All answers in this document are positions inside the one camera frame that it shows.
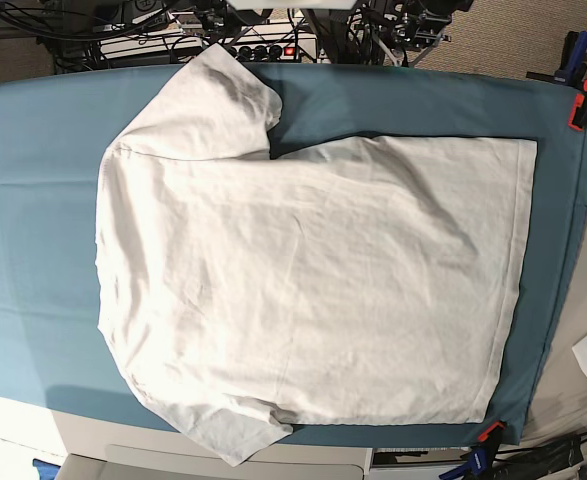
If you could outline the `orange black clamp top right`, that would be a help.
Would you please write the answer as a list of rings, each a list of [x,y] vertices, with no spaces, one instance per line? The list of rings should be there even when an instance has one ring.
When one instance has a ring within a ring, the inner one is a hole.
[[[587,127],[587,78],[574,97],[567,125],[575,131],[583,131]]]

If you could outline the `orange blue clamp bottom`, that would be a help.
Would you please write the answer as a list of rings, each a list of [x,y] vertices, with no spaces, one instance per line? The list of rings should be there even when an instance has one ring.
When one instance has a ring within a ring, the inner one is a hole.
[[[440,474],[438,478],[441,480],[479,479],[483,474],[488,473],[502,443],[506,427],[506,422],[493,422],[477,437],[476,445],[465,456],[464,462]]]

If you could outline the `power strip with red switch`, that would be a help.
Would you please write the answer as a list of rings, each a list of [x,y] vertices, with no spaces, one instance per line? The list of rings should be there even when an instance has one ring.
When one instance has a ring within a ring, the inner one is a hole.
[[[202,53],[206,46],[178,46],[173,44],[168,49],[169,62],[172,64],[187,63]],[[293,44],[281,45],[225,45],[224,49],[240,62],[258,63],[316,63],[317,59],[300,46]]]

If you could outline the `beige drawer cabinet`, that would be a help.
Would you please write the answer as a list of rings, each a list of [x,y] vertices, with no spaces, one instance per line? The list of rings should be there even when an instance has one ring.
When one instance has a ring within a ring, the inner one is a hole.
[[[363,479],[370,448],[273,445],[238,466],[185,436],[55,411],[69,454],[101,464],[100,479]]]

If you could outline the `teal table cover cloth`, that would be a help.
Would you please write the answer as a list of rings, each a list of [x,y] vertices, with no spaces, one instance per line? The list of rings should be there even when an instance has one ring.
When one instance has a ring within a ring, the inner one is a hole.
[[[587,223],[587,128],[575,94],[539,82],[404,68],[255,63],[283,102],[273,156],[354,135],[530,139],[538,145],[520,295],[489,421],[522,435]],[[165,430],[97,327],[95,197],[102,154],[172,66],[0,85],[0,397]]]

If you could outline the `white overhead mount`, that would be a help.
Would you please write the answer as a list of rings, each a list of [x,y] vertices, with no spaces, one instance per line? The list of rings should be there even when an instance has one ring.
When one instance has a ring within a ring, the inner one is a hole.
[[[356,0],[227,0],[236,10],[335,9],[349,10]]]

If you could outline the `blue clamp top right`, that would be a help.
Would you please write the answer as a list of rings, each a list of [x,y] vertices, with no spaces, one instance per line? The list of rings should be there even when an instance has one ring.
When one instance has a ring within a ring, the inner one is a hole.
[[[569,31],[565,37],[560,65],[553,74],[528,71],[525,78],[580,89],[587,71],[584,57],[587,31]]]

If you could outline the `white T-shirt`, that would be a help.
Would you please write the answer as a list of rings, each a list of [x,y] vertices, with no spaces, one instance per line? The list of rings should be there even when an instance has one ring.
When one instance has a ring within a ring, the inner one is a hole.
[[[296,424],[483,421],[536,143],[349,137],[274,159],[281,111],[213,46],[107,147],[98,327],[127,385],[234,466]]]

